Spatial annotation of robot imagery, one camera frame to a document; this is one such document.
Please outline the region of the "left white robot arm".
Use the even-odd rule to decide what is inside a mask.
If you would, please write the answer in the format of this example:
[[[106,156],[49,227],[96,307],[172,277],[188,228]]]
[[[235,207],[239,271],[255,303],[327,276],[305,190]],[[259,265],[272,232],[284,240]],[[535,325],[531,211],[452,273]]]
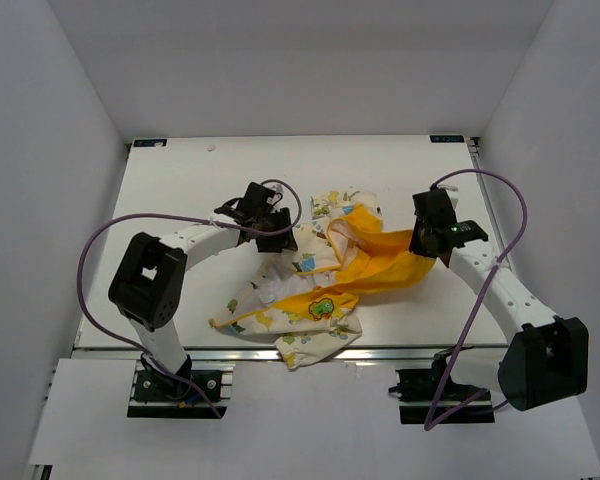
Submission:
[[[140,232],[128,244],[108,298],[136,330],[141,361],[168,398],[182,398],[191,387],[191,359],[174,324],[186,273],[251,241],[260,253],[297,249],[292,229],[301,215],[278,205],[283,194],[273,184],[252,182],[242,196],[224,202],[211,216],[190,219],[188,227],[170,234]]]

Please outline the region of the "yellow patterned child jacket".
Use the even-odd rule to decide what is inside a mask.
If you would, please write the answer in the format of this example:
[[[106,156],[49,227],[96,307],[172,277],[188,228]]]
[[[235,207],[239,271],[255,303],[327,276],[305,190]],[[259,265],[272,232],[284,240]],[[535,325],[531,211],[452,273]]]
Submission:
[[[310,201],[298,248],[266,256],[249,283],[209,321],[224,333],[274,337],[289,370],[316,364],[361,337],[361,296],[410,288],[434,262],[409,250],[410,230],[387,231],[375,193],[332,190]]]

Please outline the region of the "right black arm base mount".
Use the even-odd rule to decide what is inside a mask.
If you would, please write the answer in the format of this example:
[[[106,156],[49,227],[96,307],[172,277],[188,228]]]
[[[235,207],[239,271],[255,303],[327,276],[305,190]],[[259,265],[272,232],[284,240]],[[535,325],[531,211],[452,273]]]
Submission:
[[[388,395],[399,402],[402,425],[424,425],[450,355],[451,350],[447,349],[435,354],[427,368],[405,368],[396,371],[397,383],[388,388]],[[457,384],[448,379],[432,419],[437,419],[479,391],[475,386]],[[442,424],[493,424],[495,414],[492,408],[491,394],[484,393],[475,402],[443,420]]]

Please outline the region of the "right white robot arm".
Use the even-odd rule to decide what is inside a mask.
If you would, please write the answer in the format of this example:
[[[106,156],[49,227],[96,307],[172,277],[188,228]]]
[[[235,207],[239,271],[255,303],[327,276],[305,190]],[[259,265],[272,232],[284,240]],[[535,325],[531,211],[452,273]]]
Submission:
[[[434,397],[452,399],[467,386],[504,395],[518,411],[584,393],[589,332],[577,317],[562,318],[537,299],[496,257],[487,233],[458,221],[450,191],[433,187],[413,197],[412,253],[441,261],[476,295],[502,331],[504,352],[457,345],[432,365]]]

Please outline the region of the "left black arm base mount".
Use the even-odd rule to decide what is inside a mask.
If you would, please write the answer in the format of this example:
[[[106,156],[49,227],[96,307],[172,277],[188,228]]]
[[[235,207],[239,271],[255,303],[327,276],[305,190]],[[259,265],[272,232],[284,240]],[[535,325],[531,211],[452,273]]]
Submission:
[[[139,363],[130,388],[127,417],[132,419],[219,420],[231,397],[232,371],[192,369],[190,380],[214,405],[217,416],[200,393],[188,384],[163,379]]]

